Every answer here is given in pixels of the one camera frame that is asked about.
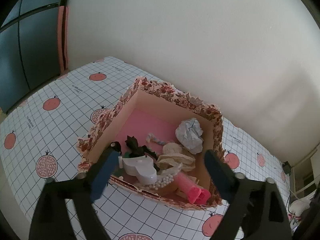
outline pink toy tube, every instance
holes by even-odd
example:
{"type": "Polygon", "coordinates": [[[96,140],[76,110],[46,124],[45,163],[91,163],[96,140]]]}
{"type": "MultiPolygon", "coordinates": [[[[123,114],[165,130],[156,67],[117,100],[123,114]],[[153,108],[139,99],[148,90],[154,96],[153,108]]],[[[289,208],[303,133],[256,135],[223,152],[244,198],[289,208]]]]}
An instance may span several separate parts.
{"type": "Polygon", "coordinates": [[[210,192],[206,189],[199,188],[191,179],[182,172],[173,176],[174,181],[177,183],[180,190],[182,190],[188,197],[188,201],[197,205],[205,205],[211,196],[210,192]]]}

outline floral patterned box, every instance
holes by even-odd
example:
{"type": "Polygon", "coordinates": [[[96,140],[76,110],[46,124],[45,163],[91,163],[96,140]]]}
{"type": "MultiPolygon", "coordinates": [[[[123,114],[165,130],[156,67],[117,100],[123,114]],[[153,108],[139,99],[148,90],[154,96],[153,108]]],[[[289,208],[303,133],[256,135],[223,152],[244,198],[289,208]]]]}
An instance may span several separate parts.
{"type": "Polygon", "coordinates": [[[221,205],[222,199],[204,166],[203,154],[208,149],[214,149],[218,152],[218,157],[224,161],[224,150],[221,144],[222,115],[216,106],[205,104],[189,93],[180,92],[167,82],[151,81],[145,77],[137,78],[126,93],[120,97],[114,109],[103,110],[97,123],[90,129],[88,136],[78,139],[77,149],[82,155],[78,171],[87,172],[90,166],[97,162],[103,149],[115,140],[133,109],[152,113],[157,118],[174,124],[176,127],[183,120],[192,117],[198,119],[204,131],[202,135],[204,139],[203,152],[195,155],[196,168],[188,174],[197,177],[200,180],[199,185],[208,189],[212,196],[208,206],[195,205],[138,189],[115,176],[111,176],[109,182],[131,193],[134,192],[150,200],[177,208],[203,210],[209,206],[221,205]]]}

